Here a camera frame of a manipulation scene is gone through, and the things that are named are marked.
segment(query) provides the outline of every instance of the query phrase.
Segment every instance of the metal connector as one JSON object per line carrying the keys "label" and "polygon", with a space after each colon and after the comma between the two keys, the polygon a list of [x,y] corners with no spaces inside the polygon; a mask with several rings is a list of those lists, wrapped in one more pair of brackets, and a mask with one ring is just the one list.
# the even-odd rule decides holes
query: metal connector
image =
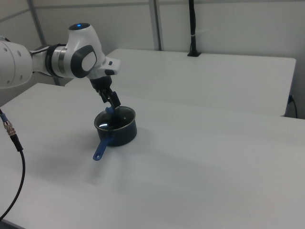
{"label": "metal connector", "polygon": [[6,129],[6,132],[8,132],[9,136],[13,136],[16,134],[16,131],[12,125],[12,123],[8,120],[3,123],[4,128]]}

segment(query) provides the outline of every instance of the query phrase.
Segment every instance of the blue pot handle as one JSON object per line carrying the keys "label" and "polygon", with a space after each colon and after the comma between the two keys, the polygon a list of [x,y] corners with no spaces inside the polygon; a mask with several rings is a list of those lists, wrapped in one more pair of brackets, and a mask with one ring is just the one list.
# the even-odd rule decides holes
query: blue pot handle
{"label": "blue pot handle", "polygon": [[103,156],[103,154],[104,154],[104,152],[105,152],[105,149],[106,149],[108,143],[109,143],[112,139],[113,139],[113,137],[105,137],[105,138],[102,139],[102,141],[100,142],[100,144],[99,144],[99,146],[97,147],[97,149],[96,149],[96,151],[95,151],[95,154],[94,154],[94,156],[93,156],[93,159],[94,159],[95,161],[99,161],[99,160],[102,158],[102,156]]}

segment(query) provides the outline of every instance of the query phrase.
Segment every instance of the white table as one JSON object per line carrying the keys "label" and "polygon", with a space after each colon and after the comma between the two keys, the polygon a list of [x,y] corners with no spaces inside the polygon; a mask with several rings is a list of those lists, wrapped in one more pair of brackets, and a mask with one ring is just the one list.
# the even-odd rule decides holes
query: white table
{"label": "white table", "polygon": [[[295,59],[117,49],[113,76],[118,95],[221,108],[264,115],[285,114]],[[75,79],[66,87],[92,90]]]}
{"label": "white table", "polygon": [[[121,96],[138,135],[92,156],[96,92],[37,84],[2,107],[26,178],[5,218],[27,229],[286,229],[305,225],[305,120]],[[21,177],[0,131],[0,212]]]}

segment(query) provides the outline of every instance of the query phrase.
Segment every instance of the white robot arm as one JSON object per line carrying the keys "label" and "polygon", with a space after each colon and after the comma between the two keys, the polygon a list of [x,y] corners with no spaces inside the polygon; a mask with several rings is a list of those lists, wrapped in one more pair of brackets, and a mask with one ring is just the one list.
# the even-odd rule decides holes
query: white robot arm
{"label": "white robot arm", "polygon": [[116,75],[120,61],[106,57],[94,28],[88,23],[69,27],[67,44],[56,44],[38,51],[0,37],[0,89],[26,83],[33,72],[55,77],[88,77],[104,102],[117,108],[119,99],[110,89],[110,75]]}

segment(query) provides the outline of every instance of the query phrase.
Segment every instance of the black pot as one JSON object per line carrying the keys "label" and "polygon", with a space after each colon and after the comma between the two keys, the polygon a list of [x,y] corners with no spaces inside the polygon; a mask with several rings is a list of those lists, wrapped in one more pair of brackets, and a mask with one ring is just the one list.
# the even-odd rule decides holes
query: black pot
{"label": "black pot", "polygon": [[135,111],[126,106],[120,106],[116,112],[107,108],[96,116],[94,126],[101,140],[93,156],[96,161],[101,159],[107,146],[125,145],[137,135]]}

